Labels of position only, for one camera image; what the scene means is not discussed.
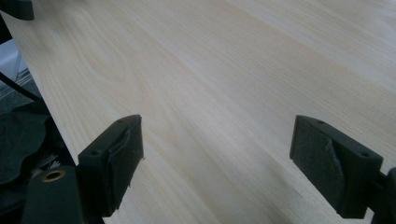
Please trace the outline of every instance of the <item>dark fabric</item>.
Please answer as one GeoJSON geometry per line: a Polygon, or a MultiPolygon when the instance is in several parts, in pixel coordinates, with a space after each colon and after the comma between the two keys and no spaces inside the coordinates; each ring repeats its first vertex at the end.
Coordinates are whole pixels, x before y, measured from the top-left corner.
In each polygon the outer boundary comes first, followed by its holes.
{"type": "Polygon", "coordinates": [[[49,118],[25,111],[0,116],[0,186],[20,176],[23,162],[40,149],[49,118]]]}
{"type": "Polygon", "coordinates": [[[37,102],[27,105],[21,105],[12,110],[12,112],[18,112],[18,111],[25,111],[32,114],[43,114],[43,115],[50,114],[50,111],[47,109],[47,106],[43,100],[39,100],[37,102]]]}

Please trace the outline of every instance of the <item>gray floor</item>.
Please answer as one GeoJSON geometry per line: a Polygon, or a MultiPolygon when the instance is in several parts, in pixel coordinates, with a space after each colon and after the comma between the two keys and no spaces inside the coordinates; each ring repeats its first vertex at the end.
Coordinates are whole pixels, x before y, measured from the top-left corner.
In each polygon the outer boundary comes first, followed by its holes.
{"type": "MultiPolygon", "coordinates": [[[[23,87],[34,95],[41,97],[40,91],[32,79],[24,84],[23,87]]],[[[26,105],[32,102],[33,101],[31,99],[19,94],[17,91],[13,91],[0,100],[0,114],[8,113],[17,106],[26,105]]]]}

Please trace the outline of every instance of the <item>metal hole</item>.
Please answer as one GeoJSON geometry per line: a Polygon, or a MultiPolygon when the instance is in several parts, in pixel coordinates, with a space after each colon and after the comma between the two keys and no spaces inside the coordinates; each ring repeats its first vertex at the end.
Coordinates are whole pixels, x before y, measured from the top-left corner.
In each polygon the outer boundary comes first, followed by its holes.
{"type": "Polygon", "coordinates": [[[64,177],[65,174],[66,172],[64,170],[56,170],[44,175],[41,180],[46,183],[52,182],[64,177]]]}

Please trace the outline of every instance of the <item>wooden board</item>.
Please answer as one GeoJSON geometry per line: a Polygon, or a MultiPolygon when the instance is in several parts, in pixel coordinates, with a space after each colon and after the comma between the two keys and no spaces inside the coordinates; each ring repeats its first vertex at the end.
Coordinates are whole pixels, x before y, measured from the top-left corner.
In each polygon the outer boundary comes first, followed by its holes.
{"type": "Polygon", "coordinates": [[[2,13],[74,158],[143,117],[146,159],[106,223],[369,223],[289,159],[323,119],[396,164],[391,0],[34,0],[2,13]]]}

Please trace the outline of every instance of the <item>light wood surface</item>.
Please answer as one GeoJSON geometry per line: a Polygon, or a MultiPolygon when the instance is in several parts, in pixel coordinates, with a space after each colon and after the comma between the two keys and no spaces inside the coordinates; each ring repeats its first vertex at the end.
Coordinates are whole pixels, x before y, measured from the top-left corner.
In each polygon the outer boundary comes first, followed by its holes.
{"type": "Polygon", "coordinates": [[[297,114],[396,165],[393,0],[34,0],[2,13],[74,158],[143,117],[146,159],[106,223],[344,220],[289,159],[297,114]]]}

